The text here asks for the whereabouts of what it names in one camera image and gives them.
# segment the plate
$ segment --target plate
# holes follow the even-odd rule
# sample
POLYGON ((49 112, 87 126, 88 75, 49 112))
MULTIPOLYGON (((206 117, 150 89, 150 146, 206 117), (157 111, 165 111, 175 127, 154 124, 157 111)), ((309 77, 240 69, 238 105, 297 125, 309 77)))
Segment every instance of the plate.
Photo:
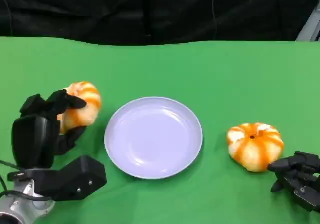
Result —
POLYGON ((114 164, 144 179, 181 172, 195 160, 202 142, 196 115, 164 97, 140 98, 124 105, 111 117, 104 135, 114 164))

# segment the robotic hand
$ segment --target robotic hand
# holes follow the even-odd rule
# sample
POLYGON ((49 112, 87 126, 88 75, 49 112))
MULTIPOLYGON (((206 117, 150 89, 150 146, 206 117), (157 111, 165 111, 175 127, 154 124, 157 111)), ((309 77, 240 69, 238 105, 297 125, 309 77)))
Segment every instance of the robotic hand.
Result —
POLYGON ((268 169, 277 176, 272 192, 287 188, 303 208, 320 212, 320 178, 314 176, 320 173, 318 155, 296 151, 291 157, 270 163, 268 169))
POLYGON ((56 201, 81 200, 107 183, 105 167, 89 156, 81 156, 61 170, 50 169, 55 155, 75 146, 86 127, 77 127, 60 135, 57 115, 68 108, 83 108, 86 102, 68 95, 66 90, 54 92, 48 100, 39 94, 29 97, 12 127, 12 150, 17 168, 8 174, 14 182, 0 193, 0 224, 32 224, 48 214, 56 201))

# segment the black backdrop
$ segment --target black backdrop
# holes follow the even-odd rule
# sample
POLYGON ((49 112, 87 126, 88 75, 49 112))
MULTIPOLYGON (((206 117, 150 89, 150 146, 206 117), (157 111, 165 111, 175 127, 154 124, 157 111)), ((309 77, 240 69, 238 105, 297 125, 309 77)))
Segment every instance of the black backdrop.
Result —
POLYGON ((212 1, 0 0, 0 35, 62 37, 111 45, 295 40, 318 2, 212 1))

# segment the green tablecloth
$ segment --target green tablecloth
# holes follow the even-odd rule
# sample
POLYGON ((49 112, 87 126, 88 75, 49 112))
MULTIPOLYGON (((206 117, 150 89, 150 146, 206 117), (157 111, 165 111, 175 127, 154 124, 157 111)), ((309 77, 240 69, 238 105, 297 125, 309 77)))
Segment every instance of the green tablecloth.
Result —
MULTIPOLYGON (((226 131, 265 122, 282 133, 284 156, 319 153, 320 46, 316 43, 198 42, 97 46, 62 39, 1 38, 0 159, 14 161, 11 127, 25 99, 48 97, 87 80, 103 107, 60 168, 82 154, 106 167, 108 184, 83 201, 57 203, 46 224, 301 224, 312 219, 289 194, 270 192, 273 173, 249 173, 228 154, 226 131), (204 146, 184 172, 139 180, 120 171, 104 147, 110 116, 144 96, 176 99, 199 117, 204 146)), ((0 166, 6 175, 10 168, 0 166)))

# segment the orange and white striped pumpkin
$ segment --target orange and white striped pumpkin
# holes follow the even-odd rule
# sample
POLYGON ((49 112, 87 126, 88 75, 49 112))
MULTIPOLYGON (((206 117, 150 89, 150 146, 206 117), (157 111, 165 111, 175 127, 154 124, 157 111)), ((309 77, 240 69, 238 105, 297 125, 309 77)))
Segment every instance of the orange and white striped pumpkin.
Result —
POLYGON ((264 123, 245 123, 227 133, 231 157, 248 171, 263 172, 277 160, 284 149, 279 131, 264 123))
POLYGON ((61 121, 60 133, 79 126, 89 126, 95 122, 101 108, 101 96, 96 87, 89 82, 73 83, 65 88, 67 93, 86 101, 86 106, 80 109, 69 108, 57 119, 61 121))

